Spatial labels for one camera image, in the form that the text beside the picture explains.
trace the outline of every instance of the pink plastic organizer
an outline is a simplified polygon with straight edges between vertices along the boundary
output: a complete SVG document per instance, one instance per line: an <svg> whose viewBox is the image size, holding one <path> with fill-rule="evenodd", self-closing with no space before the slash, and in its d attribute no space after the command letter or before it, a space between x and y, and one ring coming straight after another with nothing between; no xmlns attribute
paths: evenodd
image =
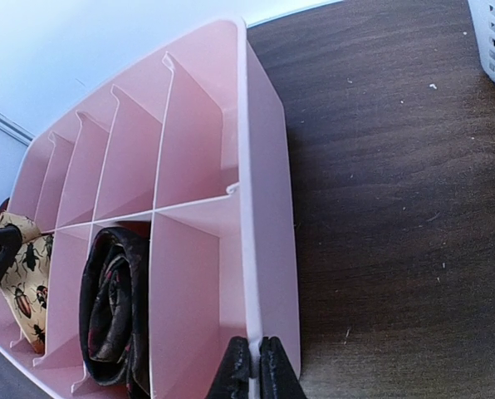
<svg viewBox="0 0 495 399"><path fill-rule="evenodd" d="M254 362L278 336L299 374L284 113L242 21L181 37L67 112L30 145L8 209L55 238L46 353L1 293L0 352L53 397L126 397L89 378L78 341L91 241L117 224L150 234L153 397L203 398L235 335Z"/></svg>

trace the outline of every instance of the dark wood surface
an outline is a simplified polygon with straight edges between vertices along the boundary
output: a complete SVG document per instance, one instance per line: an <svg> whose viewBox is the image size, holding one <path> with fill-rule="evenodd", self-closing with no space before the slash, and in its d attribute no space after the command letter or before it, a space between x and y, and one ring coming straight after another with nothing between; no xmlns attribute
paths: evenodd
<svg viewBox="0 0 495 399"><path fill-rule="evenodd" d="M495 398L495 86L466 1L352 0L249 39L287 113L308 397Z"/></svg>

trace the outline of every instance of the organizer compartment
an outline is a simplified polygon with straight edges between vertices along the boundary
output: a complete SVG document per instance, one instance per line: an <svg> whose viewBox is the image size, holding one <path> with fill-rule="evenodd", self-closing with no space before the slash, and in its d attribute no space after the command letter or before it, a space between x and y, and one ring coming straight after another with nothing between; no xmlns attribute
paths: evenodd
<svg viewBox="0 0 495 399"><path fill-rule="evenodd" d="M33 361L36 367L79 367L78 339L81 275L89 252L91 226L59 229L54 236L50 281L47 282L47 328L45 354Z"/></svg>
<svg viewBox="0 0 495 399"><path fill-rule="evenodd" d="M61 192L74 150L74 143L64 139L56 132L51 132L48 137L54 143L54 150L51 153L47 173L42 182L34 218L42 232L52 231L56 227Z"/></svg>
<svg viewBox="0 0 495 399"><path fill-rule="evenodd" d="M35 218L42 182L53 149L54 144L48 139L48 135L40 136L35 145L28 147L7 207L10 212Z"/></svg>
<svg viewBox="0 0 495 399"><path fill-rule="evenodd" d="M94 219L151 210L162 124L117 86Z"/></svg>
<svg viewBox="0 0 495 399"><path fill-rule="evenodd" d="M152 221L152 211L147 212L139 212L137 214L128 214L125 216L121 216L118 218L104 219L100 221L93 222L92 224L88 224L89 228L88 234L88 248L87 255L91 246L94 243L96 235L106 227L124 227L126 229L130 229L131 231L137 233L141 237L149 238L151 232L151 221ZM75 378L71 385L71 393L73 397L127 397L127 392L125 387L101 387L98 385L92 378L89 372L87 371L85 364L81 360L81 350L79 349L79 337L76 336L78 350L80 351L80 362L82 363L81 373L79 378Z"/></svg>
<svg viewBox="0 0 495 399"><path fill-rule="evenodd" d="M154 215L149 276L154 397L204 397L229 338L246 336L238 197L234 190Z"/></svg>
<svg viewBox="0 0 495 399"><path fill-rule="evenodd" d="M82 367L59 366L38 369L32 360L38 358L26 338L14 341L20 336L6 299L0 292L0 352L44 391L53 397L70 397L71 384L82 374Z"/></svg>
<svg viewBox="0 0 495 399"><path fill-rule="evenodd" d="M224 131L220 107L172 55L165 56L164 64L173 78L159 155L157 208L223 195L234 183L224 179L222 140L236 131Z"/></svg>
<svg viewBox="0 0 495 399"><path fill-rule="evenodd" d="M81 128L63 186L57 227L92 221L109 139L109 127L101 126L84 112L76 116Z"/></svg>

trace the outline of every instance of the insect pattern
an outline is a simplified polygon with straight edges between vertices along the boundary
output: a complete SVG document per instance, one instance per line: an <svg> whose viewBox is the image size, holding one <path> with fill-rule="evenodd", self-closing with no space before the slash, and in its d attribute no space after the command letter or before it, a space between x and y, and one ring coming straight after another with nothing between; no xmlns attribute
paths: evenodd
<svg viewBox="0 0 495 399"><path fill-rule="evenodd" d="M41 304L41 308L47 308L48 288L44 285L39 285L36 291L37 301Z"/></svg>
<svg viewBox="0 0 495 399"><path fill-rule="evenodd" d="M34 324L30 326L33 329L33 334L37 337L37 341L41 341L43 344L45 343L45 330L39 327L39 324Z"/></svg>
<svg viewBox="0 0 495 399"><path fill-rule="evenodd" d="M54 244L54 236L49 234L45 236L45 249L42 251L43 253L47 252L48 260L51 260L51 247Z"/></svg>
<svg viewBox="0 0 495 399"><path fill-rule="evenodd" d="M15 292L13 292L11 289L8 288L13 294L13 301L15 302L15 308L20 311L19 316L22 313L27 318L32 318L32 310L33 310L31 306L32 303L30 302L28 296L24 293L23 290L24 283L22 283L22 289L20 287L21 287L20 283L17 286L12 285L12 288L15 289Z"/></svg>
<svg viewBox="0 0 495 399"><path fill-rule="evenodd" d="M21 274L20 274L20 273L19 273L19 271L18 271L18 262L17 262L17 259L14 259L14 260L13 260L13 263L9 265L9 268L12 268L13 266L15 266L15 273L17 274L17 276L18 276L19 278L22 278Z"/></svg>
<svg viewBox="0 0 495 399"><path fill-rule="evenodd" d="M37 264L37 260L39 260L39 258L36 255L39 257L41 256L41 254L39 254L39 251L37 251L33 247L33 243L29 243L26 247L26 252L22 256L22 259L20 261L22 264L22 267L24 268L24 264L26 264L27 268L29 268L31 271L34 271L35 266Z"/></svg>

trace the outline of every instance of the beetle print tie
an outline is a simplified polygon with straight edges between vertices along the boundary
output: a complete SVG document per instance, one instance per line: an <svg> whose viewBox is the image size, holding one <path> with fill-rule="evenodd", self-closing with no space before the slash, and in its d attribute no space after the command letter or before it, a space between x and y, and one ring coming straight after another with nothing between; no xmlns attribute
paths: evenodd
<svg viewBox="0 0 495 399"><path fill-rule="evenodd" d="M33 350L44 353L52 235L41 235L36 224L25 216L2 212L0 228L10 224L21 230L22 247L0 288Z"/></svg>

